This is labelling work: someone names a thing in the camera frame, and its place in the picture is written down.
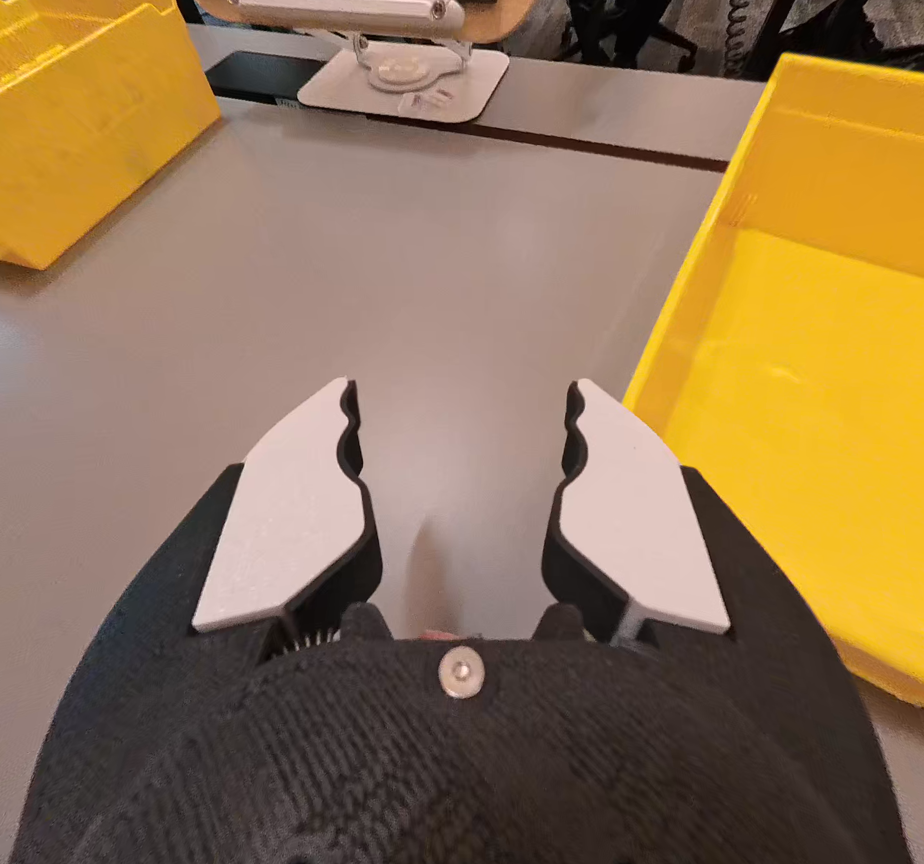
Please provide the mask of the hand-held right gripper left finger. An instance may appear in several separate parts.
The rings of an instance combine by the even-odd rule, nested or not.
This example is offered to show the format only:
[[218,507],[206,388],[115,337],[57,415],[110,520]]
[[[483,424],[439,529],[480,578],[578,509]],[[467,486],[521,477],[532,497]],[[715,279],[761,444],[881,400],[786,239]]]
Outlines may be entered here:
[[361,478],[357,385],[338,376],[287,413],[245,456],[192,616],[199,634],[295,612],[338,573],[356,592],[322,609],[366,600],[382,577],[369,490]]

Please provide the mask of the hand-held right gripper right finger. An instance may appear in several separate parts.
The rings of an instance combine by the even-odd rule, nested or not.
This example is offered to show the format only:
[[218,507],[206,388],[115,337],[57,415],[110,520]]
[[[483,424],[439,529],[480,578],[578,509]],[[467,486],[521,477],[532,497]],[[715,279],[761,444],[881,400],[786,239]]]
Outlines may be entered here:
[[732,628],[682,466],[644,421],[588,378],[565,402],[562,479],[541,556],[543,582],[599,643],[653,623]]

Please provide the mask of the yellow plastic box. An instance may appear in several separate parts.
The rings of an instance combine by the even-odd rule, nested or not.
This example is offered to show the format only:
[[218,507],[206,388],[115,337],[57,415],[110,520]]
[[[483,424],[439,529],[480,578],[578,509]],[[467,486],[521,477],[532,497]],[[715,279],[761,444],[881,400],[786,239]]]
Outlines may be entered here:
[[918,707],[922,186],[922,73],[782,56],[623,399]]
[[1,260],[42,271],[221,112],[177,0],[1,12]]

